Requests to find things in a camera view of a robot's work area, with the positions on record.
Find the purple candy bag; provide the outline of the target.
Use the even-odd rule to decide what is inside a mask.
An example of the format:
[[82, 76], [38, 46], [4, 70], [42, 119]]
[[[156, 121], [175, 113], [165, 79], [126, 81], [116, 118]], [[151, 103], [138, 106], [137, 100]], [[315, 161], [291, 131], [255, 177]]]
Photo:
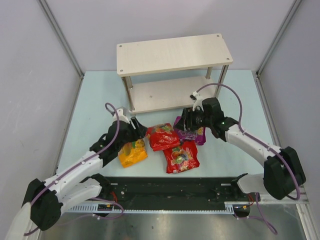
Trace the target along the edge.
[[173, 129], [177, 133], [180, 141], [194, 141], [197, 146], [203, 146], [206, 142], [206, 128], [201, 127], [194, 132], [179, 130], [175, 127], [175, 125], [179, 122], [180, 119], [181, 117], [177, 116], [173, 124]]

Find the orange candy bag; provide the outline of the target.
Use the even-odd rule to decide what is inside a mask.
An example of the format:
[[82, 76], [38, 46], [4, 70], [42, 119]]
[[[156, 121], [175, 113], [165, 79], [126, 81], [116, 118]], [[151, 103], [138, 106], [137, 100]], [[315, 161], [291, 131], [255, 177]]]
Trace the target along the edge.
[[148, 154], [143, 139], [126, 143], [118, 153], [118, 159], [123, 168], [135, 165], [147, 157]]

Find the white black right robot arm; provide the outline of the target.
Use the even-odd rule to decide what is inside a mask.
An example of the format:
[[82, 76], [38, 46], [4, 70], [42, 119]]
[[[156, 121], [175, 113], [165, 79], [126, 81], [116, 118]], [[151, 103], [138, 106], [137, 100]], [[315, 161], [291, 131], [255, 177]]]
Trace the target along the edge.
[[176, 128], [194, 132], [209, 128], [212, 135], [232, 144], [255, 159], [262, 174], [244, 173], [235, 178], [236, 185], [245, 193], [267, 193], [277, 200], [287, 197], [306, 182], [297, 151], [265, 143], [240, 127], [240, 122], [226, 117], [217, 98], [203, 98], [192, 94], [192, 107], [183, 109]]

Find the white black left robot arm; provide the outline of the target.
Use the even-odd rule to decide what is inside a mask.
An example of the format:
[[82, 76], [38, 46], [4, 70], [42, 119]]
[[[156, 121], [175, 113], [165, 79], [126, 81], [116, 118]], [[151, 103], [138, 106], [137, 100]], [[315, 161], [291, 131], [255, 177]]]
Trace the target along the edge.
[[146, 133], [147, 127], [135, 117], [115, 119], [108, 132], [74, 165], [44, 181], [31, 181], [23, 200], [24, 204], [31, 204], [30, 220], [46, 231], [73, 206], [108, 197], [111, 182], [99, 170], [113, 161], [125, 144], [143, 139]]

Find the red candy bag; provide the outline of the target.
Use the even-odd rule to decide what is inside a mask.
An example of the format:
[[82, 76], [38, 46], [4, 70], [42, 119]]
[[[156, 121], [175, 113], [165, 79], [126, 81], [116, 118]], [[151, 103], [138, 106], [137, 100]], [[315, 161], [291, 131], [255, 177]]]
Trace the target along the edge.
[[165, 149], [163, 153], [167, 163], [167, 174], [178, 174], [200, 166], [194, 141], [184, 141], [180, 146]]
[[180, 138], [170, 123], [148, 127], [146, 136], [154, 152], [171, 149], [180, 145]]

